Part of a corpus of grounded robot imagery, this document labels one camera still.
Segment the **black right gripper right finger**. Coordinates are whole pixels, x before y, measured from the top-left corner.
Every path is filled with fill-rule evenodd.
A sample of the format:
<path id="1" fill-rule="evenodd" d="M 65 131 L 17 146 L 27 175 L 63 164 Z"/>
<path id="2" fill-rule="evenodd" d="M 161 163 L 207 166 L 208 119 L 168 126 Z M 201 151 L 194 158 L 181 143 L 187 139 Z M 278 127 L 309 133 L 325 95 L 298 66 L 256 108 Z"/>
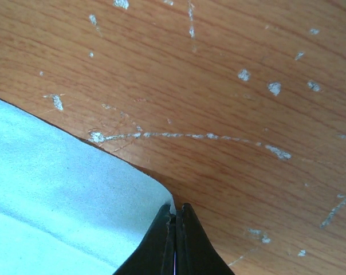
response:
<path id="1" fill-rule="evenodd" d="M 214 249 L 189 203 L 176 214 L 175 271 L 197 275 L 234 273 Z"/>

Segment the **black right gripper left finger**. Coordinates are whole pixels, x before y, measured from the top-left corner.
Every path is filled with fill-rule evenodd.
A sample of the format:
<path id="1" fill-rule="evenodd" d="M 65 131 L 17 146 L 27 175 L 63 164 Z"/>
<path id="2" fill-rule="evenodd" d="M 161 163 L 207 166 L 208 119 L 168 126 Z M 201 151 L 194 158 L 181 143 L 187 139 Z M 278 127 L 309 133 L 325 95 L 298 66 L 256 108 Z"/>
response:
<path id="1" fill-rule="evenodd" d="M 175 233 L 175 215 L 170 213 L 170 205 L 163 205 L 139 246 L 115 274 L 174 274 Z"/>

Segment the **light blue cleaning cloth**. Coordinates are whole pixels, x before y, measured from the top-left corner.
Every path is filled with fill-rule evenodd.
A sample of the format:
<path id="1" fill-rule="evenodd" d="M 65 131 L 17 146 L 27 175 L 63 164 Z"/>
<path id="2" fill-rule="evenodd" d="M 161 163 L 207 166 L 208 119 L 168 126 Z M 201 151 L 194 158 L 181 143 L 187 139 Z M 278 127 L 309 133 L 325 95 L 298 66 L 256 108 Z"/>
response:
<path id="1" fill-rule="evenodd" d="M 163 205 L 158 181 L 0 100 L 0 274 L 112 274 Z"/>

